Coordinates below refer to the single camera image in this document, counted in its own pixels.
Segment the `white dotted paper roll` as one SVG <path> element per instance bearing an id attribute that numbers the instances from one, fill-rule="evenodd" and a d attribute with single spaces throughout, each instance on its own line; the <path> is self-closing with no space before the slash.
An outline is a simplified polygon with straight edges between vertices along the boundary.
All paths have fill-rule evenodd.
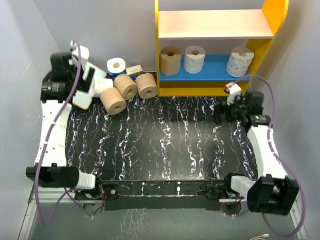
<path id="1" fill-rule="evenodd" d="M 226 72 L 234 78 L 244 76 L 254 56 L 254 52 L 245 46 L 234 47 L 226 65 Z"/>

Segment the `brown roll front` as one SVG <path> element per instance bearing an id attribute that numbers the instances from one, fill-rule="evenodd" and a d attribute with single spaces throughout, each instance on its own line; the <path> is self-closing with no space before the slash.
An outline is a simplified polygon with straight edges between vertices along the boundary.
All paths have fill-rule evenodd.
<path id="1" fill-rule="evenodd" d="M 176 75 L 180 70 L 182 54 L 174 46 L 164 47 L 160 51 L 160 71 L 165 76 Z"/>

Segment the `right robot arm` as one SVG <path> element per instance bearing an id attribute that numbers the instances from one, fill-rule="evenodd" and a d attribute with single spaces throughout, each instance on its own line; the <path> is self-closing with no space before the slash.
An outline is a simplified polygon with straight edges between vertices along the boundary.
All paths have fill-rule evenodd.
<path id="1" fill-rule="evenodd" d="M 271 118 L 263 114 L 264 94 L 226 89 L 227 99 L 219 103 L 213 113 L 217 125 L 240 121 L 251 143 L 258 178 L 251 180 L 240 173 L 228 173 L 224 178 L 223 194 L 233 199 L 237 195 L 246 199 L 251 212 L 286 216 L 300 190 L 297 182 L 290 179 L 282 164 L 270 149 L 272 133 Z"/>

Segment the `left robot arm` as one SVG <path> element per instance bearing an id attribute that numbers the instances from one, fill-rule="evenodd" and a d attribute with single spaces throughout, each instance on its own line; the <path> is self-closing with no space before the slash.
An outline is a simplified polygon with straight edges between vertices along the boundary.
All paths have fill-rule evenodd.
<path id="1" fill-rule="evenodd" d="M 51 70 L 42 80 L 40 101 L 42 126 L 39 149 L 26 176 L 42 188 L 85 190 L 93 200 L 103 195 L 96 176 L 67 165 L 66 134 L 72 104 L 88 107 L 93 97 L 94 68 L 87 62 L 89 51 L 80 47 L 72 52 L 50 56 Z"/>

